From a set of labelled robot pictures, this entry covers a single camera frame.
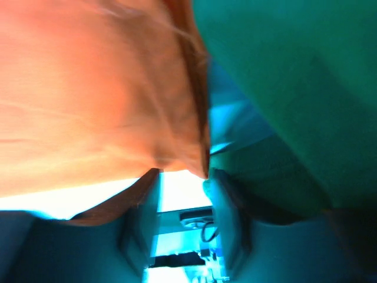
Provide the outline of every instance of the orange cloth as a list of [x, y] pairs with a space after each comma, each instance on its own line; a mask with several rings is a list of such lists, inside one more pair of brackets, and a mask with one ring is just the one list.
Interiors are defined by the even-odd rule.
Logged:
[[162, 0], [99, 3], [0, 2], [0, 196], [151, 167], [207, 177], [204, 84], [183, 56], [188, 41]]

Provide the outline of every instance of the blue fabric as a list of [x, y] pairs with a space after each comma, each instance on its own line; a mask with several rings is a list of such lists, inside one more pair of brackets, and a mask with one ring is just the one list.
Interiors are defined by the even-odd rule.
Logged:
[[211, 153], [257, 143], [274, 132], [216, 62], [209, 64]]

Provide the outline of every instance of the white surface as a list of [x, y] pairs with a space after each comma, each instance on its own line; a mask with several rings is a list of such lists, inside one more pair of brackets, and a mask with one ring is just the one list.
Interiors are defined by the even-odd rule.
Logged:
[[[0, 210], [25, 210], [47, 219], [71, 219], [121, 192], [137, 179], [119, 180], [92, 186], [0, 198]], [[201, 184], [203, 180], [188, 171], [163, 173], [159, 211], [211, 205]]]

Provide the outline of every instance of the green cloth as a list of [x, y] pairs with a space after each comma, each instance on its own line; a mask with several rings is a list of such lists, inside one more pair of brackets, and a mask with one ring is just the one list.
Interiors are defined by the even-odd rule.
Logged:
[[303, 215], [327, 200], [377, 208], [377, 1], [194, 0], [194, 13], [209, 53], [300, 160], [289, 172], [300, 173], [260, 181], [252, 160], [278, 154], [267, 145], [211, 165]]

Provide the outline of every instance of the cable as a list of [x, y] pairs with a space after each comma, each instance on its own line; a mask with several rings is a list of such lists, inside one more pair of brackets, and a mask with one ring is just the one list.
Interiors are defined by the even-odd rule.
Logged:
[[200, 237], [203, 243], [212, 242], [219, 235], [219, 229], [217, 228], [216, 231], [214, 231], [214, 233], [212, 234], [212, 236], [209, 239], [206, 239], [206, 229], [209, 225], [212, 225], [212, 224], [214, 224], [213, 221], [207, 222], [206, 224], [204, 224], [203, 228], [201, 229]]

